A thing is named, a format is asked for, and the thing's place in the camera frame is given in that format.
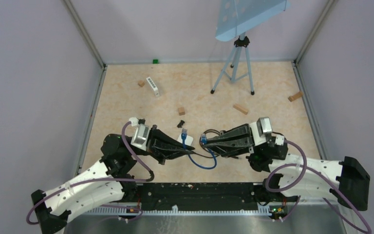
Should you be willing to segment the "long white network switch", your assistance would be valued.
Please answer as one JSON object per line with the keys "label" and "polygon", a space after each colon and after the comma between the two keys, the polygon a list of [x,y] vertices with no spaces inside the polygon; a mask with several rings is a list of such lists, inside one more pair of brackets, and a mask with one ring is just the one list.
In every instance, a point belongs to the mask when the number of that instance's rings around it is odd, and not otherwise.
{"label": "long white network switch", "polygon": [[154,92],[154,95],[156,97],[160,97],[160,92],[159,92],[159,89],[157,87],[157,85],[155,84],[155,82],[152,80],[151,77],[147,77],[146,78],[146,81],[148,82],[148,84],[150,85],[150,87],[152,88],[153,92]]}

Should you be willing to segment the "white TP-Link switch box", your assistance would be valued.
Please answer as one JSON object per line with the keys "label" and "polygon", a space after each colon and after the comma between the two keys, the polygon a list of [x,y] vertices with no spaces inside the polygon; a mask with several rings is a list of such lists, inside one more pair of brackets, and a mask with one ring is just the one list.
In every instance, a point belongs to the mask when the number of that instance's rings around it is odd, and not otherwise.
{"label": "white TP-Link switch box", "polygon": [[[182,139],[182,135],[181,134],[179,134],[179,136],[177,138],[177,141],[180,142],[181,144],[183,143],[183,139]],[[189,135],[187,135],[184,143],[185,143],[186,146],[192,146],[193,141],[194,141],[194,138],[191,137],[191,136],[189,136]]]}

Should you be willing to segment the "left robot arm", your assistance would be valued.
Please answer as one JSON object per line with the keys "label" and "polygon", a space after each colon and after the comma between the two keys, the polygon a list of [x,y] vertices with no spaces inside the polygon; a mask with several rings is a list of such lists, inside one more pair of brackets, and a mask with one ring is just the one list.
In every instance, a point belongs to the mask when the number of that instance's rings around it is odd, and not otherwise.
{"label": "left robot arm", "polygon": [[56,234],[93,208],[134,200],[136,185],[155,179],[153,170],[140,156],[151,156],[164,164],[194,150],[190,143],[179,142],[157,128],[128,121],[120,134],[105,137],[102,157],[88,169],[54,189],[33,192],[33,207],[26,221],[39,225],[43,234]]}

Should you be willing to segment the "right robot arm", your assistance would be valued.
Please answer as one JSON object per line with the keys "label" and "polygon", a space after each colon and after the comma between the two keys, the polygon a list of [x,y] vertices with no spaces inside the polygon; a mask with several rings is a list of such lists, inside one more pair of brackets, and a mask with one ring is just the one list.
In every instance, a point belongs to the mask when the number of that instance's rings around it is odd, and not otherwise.
{"label": "right robot arm", "polygon": [[263,184],[272,201],[304,196],[335,200],[349,207],[346,197],[357,210],[368,209],[370,175],[354,157],[322,160],[308,158],[304,153],[289,153],[284,135],[255,122],[221,131],[201,143],[222,157],[246,154],[253,170],[270,174]]}

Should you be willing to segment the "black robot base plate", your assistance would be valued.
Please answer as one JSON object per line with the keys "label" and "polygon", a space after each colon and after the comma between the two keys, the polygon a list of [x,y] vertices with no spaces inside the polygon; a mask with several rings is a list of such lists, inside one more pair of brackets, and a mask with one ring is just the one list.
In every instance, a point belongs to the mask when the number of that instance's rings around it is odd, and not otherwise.
{"label": "black robot base plate", "polygon": [[267,191],[261,184],[233,183],[142,183],[125,193],[121,202],[133,202],[144,211],[256,210],[271,202],[295,202],[296,196]]}

